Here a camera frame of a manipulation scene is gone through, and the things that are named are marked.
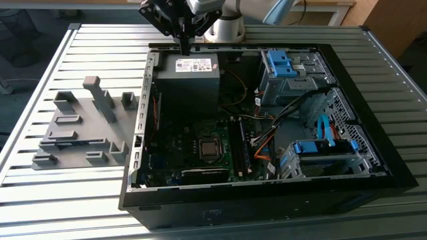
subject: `cable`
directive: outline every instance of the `cable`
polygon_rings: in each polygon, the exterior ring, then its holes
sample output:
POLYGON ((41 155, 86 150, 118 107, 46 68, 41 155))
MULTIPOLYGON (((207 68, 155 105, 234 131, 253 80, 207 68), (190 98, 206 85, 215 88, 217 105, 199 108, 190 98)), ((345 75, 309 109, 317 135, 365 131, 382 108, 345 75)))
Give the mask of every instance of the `cable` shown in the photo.
POLYGON ((41 81, 41 79, 37 79, 37 78, 14 78, 14 79, 5 79, 5 81, 19 81, 19 80, 41 81))
POLYGON ((317 90, 307 91, 303 95, 301 95, 297 99, 294 99, 291 101, 291 103, 283 107, 282 111, 275 116, 275 118, 270 124, 269 131, 263 135, 261 135, 259 137, 253 138, 251 144, 258 144, 270 135, 270 133, 279 127, 283 119, 286 119, 289 117, 289 115, 291 115, 299 109, 301 105, 303 104, 303 101, 307 98, 310 98, 315 94, 329 92, 330 89, 332 89, 332 87, 321 87, 317 90))
POLYGON ((306 17, 306 12, 307 12, 307 1, 306 1, 306 0, 303 0, 303 1, 305 1, 305 10, 302 11, 301 18, 299 18, 298 21, 293 22, 293 23, 289 24, 289 25, 295 25, 297 23, 298 23, 298 25, 302 24, 302 21, 303 21, 303 19, 305 19, 305 17, 306 17))
POLYGON ((235 114, 231 111, 229 111, 223 106, 221 106, 219 109, 223 110, 226 113, 229 113, 231 116, 241 116, 241 117, 247 117, 247 118, 258 119, 258 120, 263 120, 265 119, 263 117, 259 117, 259 116, 251 116, 251 115, 247 115, 247 114, 235 114))
POLYGON ((269 141, 273 139, 274 135, 275 135, 275 134, 271 134, 271 135, 270 135, 270 137, 267 138, 267 140, 265 141, 265 143, 261 145, 258 151, 255 152, 254 157, 255 157, 257 159, 271 160, 271 158, 267 157, 267 156, 259 156, 259 153, 261 153, 263 147, 266 146, 266 144, 269 143, 269 141))
POLYGON ((247 93, 249 93, 247 85, 242 81, 241 77, 230 70, 226 70, 226 73, 230 73, 231 75, 234 75, 234 77, 239 80, 239 82, 242 83, 242 86, 243 86, 245 93, 243 93, 243 97, 242 97, 242 99, 239 101, 237 101, 234 103, 229 103, 229 104, 222 104, 221 105, 222 107, 229 107, 229 106, 233 106, 233 105, 237 105, 237 104, 242 103, 242 101, 247 98, 247 93))
POLYGON ((153 96, 153 112, 154 112, 154 129, 153 129, 153 134, 150 140, 154 139, 157 129, 158 129, 158 103, 157 103, 157 98, 153 96))
MULTIPOLYGON (((261 106, 257 106, 257 107, 255 107, 255 113, 254 113, 254 115, 255 115, 255 117, 262 117, 262 118, 263 118, 263 116, 262 116, 259 113, 261 113, 261 106)), ((267 117, 269 117, 269 119, 271 119, 271 120, 275 119, 275 117, 274 117, 273 115, 269 115, 267 117)))

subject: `slotted metal table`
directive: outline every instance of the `slotted metal table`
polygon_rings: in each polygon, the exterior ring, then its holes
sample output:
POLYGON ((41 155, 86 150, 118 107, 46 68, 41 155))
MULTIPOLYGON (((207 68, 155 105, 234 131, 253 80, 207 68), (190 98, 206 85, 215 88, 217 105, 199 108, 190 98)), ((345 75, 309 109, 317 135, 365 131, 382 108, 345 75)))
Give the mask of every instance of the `slotted metal table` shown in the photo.
POLYGON ((89 96, 99 76, 113 97, 141 94, 149 43, 171 42, 150 25, 74 24, 23 111, 0 162, 0 237, 17 239, 426 239, 427 97, 370 31, 360 27, 250 25, 251 43, 332 44, 420 182, 345 215, 150 232, 118 209, 123 167, 31 169, 59 90, 89 96))

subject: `blue object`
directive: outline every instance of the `blue object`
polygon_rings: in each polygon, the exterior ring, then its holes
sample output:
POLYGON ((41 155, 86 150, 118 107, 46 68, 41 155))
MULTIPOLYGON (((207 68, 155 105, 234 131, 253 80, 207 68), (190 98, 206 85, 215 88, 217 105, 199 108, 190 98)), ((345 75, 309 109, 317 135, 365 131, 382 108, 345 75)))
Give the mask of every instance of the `blue object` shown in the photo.
POLYGON ((269 50, 269 59, 275 77, 286 78, 298 76, 298 72, 293 69, 291 59, 285 50, 269 50))
POLYGON ((285 158, 281 161, 281 168, 282 168, 283 164, 286 164, 287 160, 289 160, 289 156, 285 156, 285 158))
POLYGON ((360 144, 358 144, 357 140, 352 140, 350 144, 352 144, 353 149, 358 152, 360 151, 360 144))
POLYGON ((293 8, 294 2, 295 0, 278 0, 262 22, 265 24, 278 25, 286 18, 286 15, 293 8))
POLYGON ((334 147, 336 141, 334 141, 333 129, 330 126, 330 119, 328 115, 321 114, 318 119, 318 139, 324 139, 324 138, 326 138, 326 140, 329 141, 329 145, 334 147), (322 133, 322 124, 325 125, 325 136, 322 133))
POLYGON ((295 143, 294 144, 294 148, 295 148, 295 153, 301 153, 302 152, 302 147, 301 147, 301 144, 299 143, 295 143))
POLYGON ((318 152, 317 143, 314 141, 301 141, 299 145, 305 154, 318 152))

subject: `blue plastic clip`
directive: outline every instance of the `blue plastic clip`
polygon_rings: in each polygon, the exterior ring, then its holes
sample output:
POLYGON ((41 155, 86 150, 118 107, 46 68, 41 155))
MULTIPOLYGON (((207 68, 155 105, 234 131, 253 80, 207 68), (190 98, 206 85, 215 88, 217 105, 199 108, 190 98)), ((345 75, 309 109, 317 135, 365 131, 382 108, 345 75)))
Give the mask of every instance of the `blue plastic clip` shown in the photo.
POLYGON ((298 76, 298 72, 293 69, 291 59, 285 50, 269 50, 269 59, 277 78, 298 76))
POLYGON ((289 156, 285 156, 285 158, 281 161, 281 168, 286 164, 287 160, 289 160, 289 156))
POLYGON ((318 152, 317 143, 314 141, 301 141, 299 145, 305 154, 318 152))
POLYGON ((336 141, 334 141, 334 137, 333 137, 333 129, 330 126, 330 119, 329 116, 325 114, 320 115, 320 119, 318 119, 318 139, 324 139, 326 138, 326 140, 329 141, 329 145, 332 147, 336 146, 336 141), (322 124, 325 125, 325 136, 322 133, 322 124))
POLYGON ((295 148, 295 153, 299 154, 302 152, 302 147, 301 147, 299 143, 294 144, 294 148, 295 148))
POLYGON ((352 140, 350 144, 352 144, 353 149, 358 152, 360 151, 360 144, 358 144, 357 140, 352 140))

